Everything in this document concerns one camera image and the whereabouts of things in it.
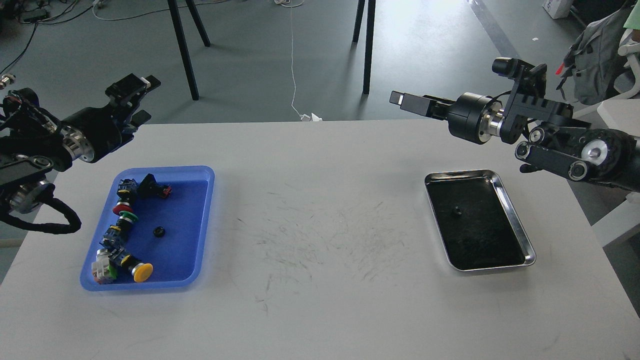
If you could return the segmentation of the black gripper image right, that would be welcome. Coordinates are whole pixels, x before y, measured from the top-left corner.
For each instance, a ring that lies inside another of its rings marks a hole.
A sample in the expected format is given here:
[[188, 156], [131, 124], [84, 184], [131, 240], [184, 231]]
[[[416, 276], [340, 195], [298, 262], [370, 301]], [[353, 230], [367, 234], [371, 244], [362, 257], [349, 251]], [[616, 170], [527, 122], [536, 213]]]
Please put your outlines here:
[[390, 103], [399, 105], [401, 110], [441, 121], [447, 121], [448, 131], [454, 137], [474, 144], [483, 145], [491, 135], [483, 114], [493, 98], [475, 93], [462, 93], [457, 100], [438, 96], [417, 96], [392, 91]]

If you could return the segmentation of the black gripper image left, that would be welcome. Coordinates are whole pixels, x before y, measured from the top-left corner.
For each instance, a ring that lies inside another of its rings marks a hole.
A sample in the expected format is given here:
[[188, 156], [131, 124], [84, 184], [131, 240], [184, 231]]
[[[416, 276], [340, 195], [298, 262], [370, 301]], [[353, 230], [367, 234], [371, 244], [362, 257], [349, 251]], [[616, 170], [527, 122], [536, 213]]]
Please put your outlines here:
[[86, 107], [64, 118], [62, 146], [71, 159], [93, 164], [130, 142], [135, 132], [152, 118], [145, 110], [134, 111], [142, 98], [161, 84], [153, 75], [130, 73], [105, 89], [109, 105]]

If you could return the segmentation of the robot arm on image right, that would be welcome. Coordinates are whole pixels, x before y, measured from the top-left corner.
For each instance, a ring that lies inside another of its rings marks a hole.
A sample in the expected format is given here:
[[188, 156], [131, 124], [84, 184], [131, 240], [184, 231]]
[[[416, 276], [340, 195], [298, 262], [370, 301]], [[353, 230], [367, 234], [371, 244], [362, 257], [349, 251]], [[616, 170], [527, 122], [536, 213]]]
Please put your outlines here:
[[494, 59], [492, 71], [513, 80], [505, 105], [497, 96], [466, 92], [457, 100], [393, 91], [390, 102], [419, 116], [447, 121], [454, 137], [483, 145], [498, 137], [516, 145], [521, 173], [547, 171], [572, 182], [640, 189], [639, 137], [596, 129], [573, 117], [573, 106], [545, 98], [546, 64]]

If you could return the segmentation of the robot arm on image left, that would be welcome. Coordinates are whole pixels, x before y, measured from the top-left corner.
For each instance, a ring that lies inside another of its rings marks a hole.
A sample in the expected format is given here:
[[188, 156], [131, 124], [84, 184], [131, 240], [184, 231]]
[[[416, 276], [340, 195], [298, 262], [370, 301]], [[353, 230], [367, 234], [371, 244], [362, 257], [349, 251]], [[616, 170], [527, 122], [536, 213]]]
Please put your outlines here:
[[153, 75], [128, 74], [108, 86], [103, 107], [85, 107], [64, 119], [41, 107], [30, 88], [13, 89], [1, 103], [1, 221], [48, 234], [72, 234], [82, 221], [55, 198], [50, 171], [68, 170], [75, 160], [93, 164], [134, 139], [151, 118], [141, 100], [161, 85]]

